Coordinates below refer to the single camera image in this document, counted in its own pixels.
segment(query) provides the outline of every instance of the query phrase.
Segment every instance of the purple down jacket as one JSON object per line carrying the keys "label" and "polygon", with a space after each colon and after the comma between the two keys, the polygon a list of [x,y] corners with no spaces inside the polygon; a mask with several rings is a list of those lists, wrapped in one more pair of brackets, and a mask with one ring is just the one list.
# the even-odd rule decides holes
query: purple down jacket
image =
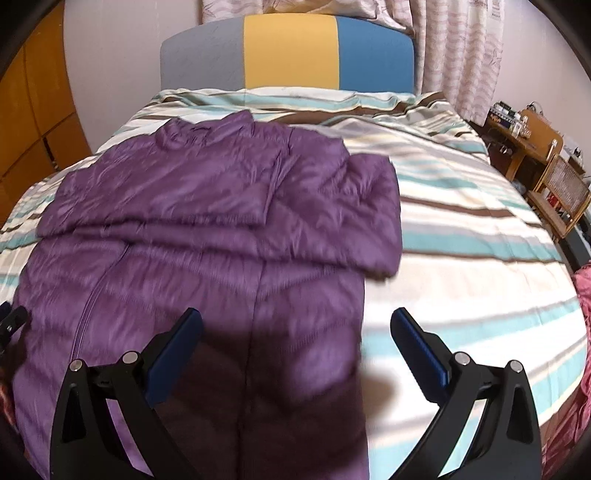
{"label": "purple down jacket", "polygon": [[42,476],[69,362],[115,362],[194,307],[204,340],[158,412],[204,480],[369,477],[363,282],[397,272],[402,241],[387,158],[247,111],[172,119],[67,175],[38,235],[13,389]]}

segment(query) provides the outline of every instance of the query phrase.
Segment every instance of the curtain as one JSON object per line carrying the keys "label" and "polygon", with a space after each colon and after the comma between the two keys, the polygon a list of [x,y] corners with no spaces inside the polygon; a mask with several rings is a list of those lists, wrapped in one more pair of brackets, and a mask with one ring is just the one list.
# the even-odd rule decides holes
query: curtain
{"label": "curtain", "polygon": [[363,18],[414,37],[415,92],[442,91],[484,124],[503,52],[504,0],[198,0],[201,22],[273,12]]}

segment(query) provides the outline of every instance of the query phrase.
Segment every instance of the striped duvet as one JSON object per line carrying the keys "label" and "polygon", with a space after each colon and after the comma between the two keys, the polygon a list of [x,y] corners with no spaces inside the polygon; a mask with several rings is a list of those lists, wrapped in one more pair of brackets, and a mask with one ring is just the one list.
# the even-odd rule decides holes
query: striped duvet
{"label": "striped duvet", "polygon": [[[546,422],[583,374],[586,329],[576,293],[538,218],[489,165],[478,136],[438,95],[295,87],[165,90],[96,155],[36,184],[18,202],[0,231],[0,301],[12,299],[39,218],[69,170],[91,165],[125,138],[154,132],[172,116],[199,122],[244,108],[260,121],[342,137],[351,153],[388,155],[396,167],[400,271],[386,283],[367,281],[365,293],[363,397],[372,479],[392,475],[437,409],[423,399],[389,337],[389,318],[399,306],[452,351],[489,365],[519,359],[540,424]],[[314,115],[306,119],[309,112]],[[473,410],[445,471],[461,462],[482,406]]]}

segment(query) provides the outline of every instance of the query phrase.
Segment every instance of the wooden cabinet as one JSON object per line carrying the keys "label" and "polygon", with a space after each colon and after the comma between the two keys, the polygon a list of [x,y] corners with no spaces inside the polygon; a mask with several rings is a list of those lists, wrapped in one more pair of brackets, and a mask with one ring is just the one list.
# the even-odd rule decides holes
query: wooden cabinet
{"label": "wooden cabinet", "polygon": [[73,113],[47,135],[47,144],[58,168],[67,168],[90,155],[78,115]]}
{"label": "wooden cabinet", "polygon": [[55,173],[55,169],[43,140],[39,140],[6,173],[2,184],[8,199],[14,205],[31,185],[52,173]]}
{"label": "wooden cabinet", "polygon": [[21,49],[0,79],[0,177],[39,139]]}
{"label": "wooden cabinet", "polygon": [[31,104],[44,135],[76,109],[66,70],[64,3],[58,4],[25,42],[25,66]]}
{"label": "wooden cabinet", "polygon": [[0,226],[34,183],[90,155],[66,70],[64,2],[0,79]]}
{"label": "wooden cabinet", "polygon": [[6,190],[4,190],[4,185],[2,185],[2,182],[0,181],[0,225],[3,225],[4,222],[6,222],[11,210],[12,202],[8,198]]}

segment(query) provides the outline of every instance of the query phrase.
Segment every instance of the headboard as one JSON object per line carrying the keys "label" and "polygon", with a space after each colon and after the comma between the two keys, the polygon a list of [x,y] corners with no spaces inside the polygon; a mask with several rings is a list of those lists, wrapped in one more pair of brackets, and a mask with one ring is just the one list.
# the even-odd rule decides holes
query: headboard
{"label": "headboard", "polygon": [[405,34],[365,20],[248,15],[165,40],[160,75],[162,89],[312,86],[412,92],[414,48]]}

